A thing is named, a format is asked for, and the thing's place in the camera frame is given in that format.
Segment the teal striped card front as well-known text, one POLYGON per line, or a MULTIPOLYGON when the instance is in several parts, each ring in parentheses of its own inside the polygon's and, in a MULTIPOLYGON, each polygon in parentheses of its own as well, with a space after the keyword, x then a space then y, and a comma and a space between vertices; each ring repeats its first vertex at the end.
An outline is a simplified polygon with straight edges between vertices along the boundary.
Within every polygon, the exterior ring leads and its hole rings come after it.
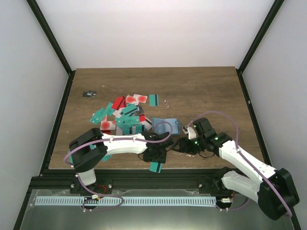
POLYGON ((151 162, 149 171, 154 173, 160 173, 163 164, 159 162, 151 162))

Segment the blue leather card holder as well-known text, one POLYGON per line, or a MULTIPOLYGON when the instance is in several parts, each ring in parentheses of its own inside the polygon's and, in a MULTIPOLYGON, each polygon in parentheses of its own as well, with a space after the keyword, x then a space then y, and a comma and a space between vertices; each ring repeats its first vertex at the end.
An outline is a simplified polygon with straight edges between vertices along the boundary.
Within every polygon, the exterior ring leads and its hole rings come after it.
POLYGON ((158 118, 152 117, 152 131, 157 134, 170 132, 172 135, 180 135, 181 123, 177 118, 158 118))

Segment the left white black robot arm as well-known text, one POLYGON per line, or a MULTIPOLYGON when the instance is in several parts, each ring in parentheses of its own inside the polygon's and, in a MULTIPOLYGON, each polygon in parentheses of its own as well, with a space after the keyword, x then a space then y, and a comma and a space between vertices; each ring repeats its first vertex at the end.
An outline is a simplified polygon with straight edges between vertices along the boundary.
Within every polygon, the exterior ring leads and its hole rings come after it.
POLYGON ((94 193, 98 181, 94 167, 107 156, 115 154, 141 154, 145 162, 165 163, 167 148, 174 144, 171 134, 143 131, 138 134, 114 136, 92 128, 69 144, 71 165, 81 180, 86 193, 94 193))

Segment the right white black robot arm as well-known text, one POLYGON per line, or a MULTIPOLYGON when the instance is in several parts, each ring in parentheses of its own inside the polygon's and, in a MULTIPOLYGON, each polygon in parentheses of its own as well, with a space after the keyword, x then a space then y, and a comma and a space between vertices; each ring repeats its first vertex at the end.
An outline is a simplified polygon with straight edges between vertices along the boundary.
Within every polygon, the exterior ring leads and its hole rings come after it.
POLYGON ((212 152, 236 166, 243 174, 228 171, 214 179, 216 192, 234 190, 253 200, 262 212, 273 220, 286 215, 292 217, 291 209, 299 203, 299 196, 291 174, 267 165, 238 145, 224 132, 217 133, 207 118, 200 118, 183 126, 185 138, 180 138, 178 151, 184 153, 212 152))

